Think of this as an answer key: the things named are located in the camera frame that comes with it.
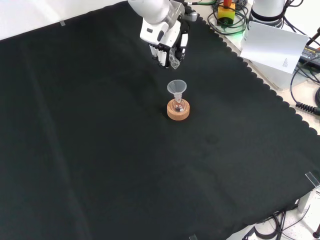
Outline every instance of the clear funnel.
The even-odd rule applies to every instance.
[[[187,89],[186,82],[183,80],[173,80],[169,82],[167,89],[174,96],[172,109],[176,112],[183,112],[186,109],[186,104],[182,99],[182,93]]]

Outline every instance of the black fabric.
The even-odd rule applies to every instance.
[[[177,70],[126,2],[65,23],[0,43],[1,240],[225,240],[312,189],[316,132],[202,19]]]

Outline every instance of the round wooden block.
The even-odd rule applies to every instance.
[[[185,110],[182,112],[176,112],[172,109],[172,103],[173,103],[174,99],[172,99],[168,105],[166,106],[166,112],[169,116],[169,118],[171,118],[172,120],[175,121],[182,121],[185,120],[190,113],[190,105],[189,103],[183,99],[184,103],[185,103]]]

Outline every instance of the white paper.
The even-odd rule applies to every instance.
[[[309,37],[250,21],[241,57],[292,74]]]

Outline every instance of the robotic hand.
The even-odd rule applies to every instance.
[[[197,13],[185,15],[185,6],[173,0],[128,0],[133,10],[143,17],[140,38],[149,43],[159,66],[177,69],[188,44],[189,24]]]

